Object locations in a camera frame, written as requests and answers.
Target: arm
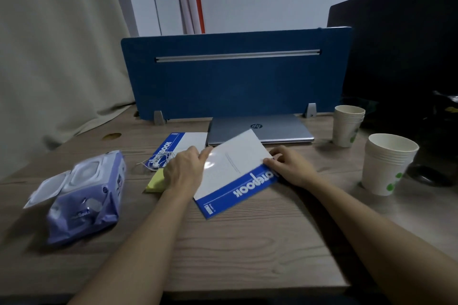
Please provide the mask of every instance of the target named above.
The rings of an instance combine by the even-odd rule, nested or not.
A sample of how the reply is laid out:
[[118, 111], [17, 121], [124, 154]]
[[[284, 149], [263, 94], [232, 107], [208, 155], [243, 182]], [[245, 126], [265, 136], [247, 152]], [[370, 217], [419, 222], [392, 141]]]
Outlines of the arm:
[[211, 150], [208, 147], [199, 155], [192, 146], [167, 164], [167, 190], [152, 213], [69, 305], [160, 302], [181, 222], [200, 186]]
[[458, 263], [321, 178], [296, 151], [264, 163], [326, 208], [375, 282], [395, 304], [458, 304]]

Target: stack of paper cups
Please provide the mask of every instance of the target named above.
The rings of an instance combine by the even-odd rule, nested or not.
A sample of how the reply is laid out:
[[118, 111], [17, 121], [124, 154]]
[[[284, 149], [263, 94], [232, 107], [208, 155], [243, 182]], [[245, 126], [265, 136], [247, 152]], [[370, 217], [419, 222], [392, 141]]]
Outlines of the stack of paper cups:
[[390, 195], [419, 146], [405, 137], [372, 134], [365, 146], [363, 187], [377, 195]]
[[334, 110], [333, 143], [340, 147], [351, 147], [365, 110], [351, 105], [339, 105]]

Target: silver laptop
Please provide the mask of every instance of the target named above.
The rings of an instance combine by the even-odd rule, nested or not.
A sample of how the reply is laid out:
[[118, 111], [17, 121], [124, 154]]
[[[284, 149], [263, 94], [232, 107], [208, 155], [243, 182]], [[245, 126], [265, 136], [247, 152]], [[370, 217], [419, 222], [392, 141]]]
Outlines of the silver laptop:
[[262, 143], [311, 142], [315, 139], [294, 115], [227, 117], [212, 119], [207, 144], [220, 145], [250, 128]]

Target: metal bracket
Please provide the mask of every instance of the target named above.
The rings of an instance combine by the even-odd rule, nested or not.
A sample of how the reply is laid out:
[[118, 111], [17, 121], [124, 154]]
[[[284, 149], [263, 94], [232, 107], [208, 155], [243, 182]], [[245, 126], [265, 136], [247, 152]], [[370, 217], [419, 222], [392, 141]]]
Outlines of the metal bracket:
[[304, 112], [305, 118], [315, 117], [317, 115], [317, 105], [316, 103], [309, 103], [307, 109]]
[[162, 111], [154, 111], [154, 124], [157, 126], [165, 125], [164, 117], [162, 116]]

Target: curtain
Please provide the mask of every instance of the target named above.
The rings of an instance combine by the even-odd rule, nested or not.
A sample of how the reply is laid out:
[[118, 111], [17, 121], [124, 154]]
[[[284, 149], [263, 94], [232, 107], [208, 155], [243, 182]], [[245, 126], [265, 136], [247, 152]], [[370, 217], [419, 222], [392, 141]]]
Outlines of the curtain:
[[118, 0], [0, 0], [0, 178], [134, 101]]

